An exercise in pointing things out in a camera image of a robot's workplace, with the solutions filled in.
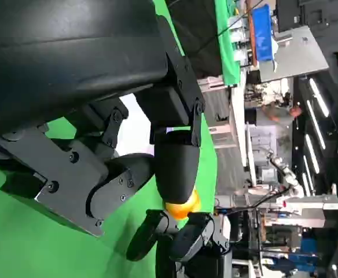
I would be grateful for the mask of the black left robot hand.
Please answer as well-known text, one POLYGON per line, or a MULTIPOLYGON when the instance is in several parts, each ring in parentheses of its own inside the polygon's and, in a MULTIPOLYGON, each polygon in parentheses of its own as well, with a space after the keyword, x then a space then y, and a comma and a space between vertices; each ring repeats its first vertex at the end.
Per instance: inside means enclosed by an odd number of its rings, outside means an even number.
POLYGON ((2 190, 102 235, 151 178, 195 188, 204 99, 153 1, 0 1, 2 190))

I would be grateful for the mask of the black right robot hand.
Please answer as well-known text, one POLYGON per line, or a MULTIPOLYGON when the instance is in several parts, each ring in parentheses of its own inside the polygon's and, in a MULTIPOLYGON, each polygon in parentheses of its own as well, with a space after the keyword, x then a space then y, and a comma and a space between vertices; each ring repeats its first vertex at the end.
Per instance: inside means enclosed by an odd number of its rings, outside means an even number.
POLYGON ((221 226, 210 213, 189 213, 187 223, 164 210, 147 210, 126 252, 142 260, 156 247, 156 277, 231 277, 232 250, 221 226))

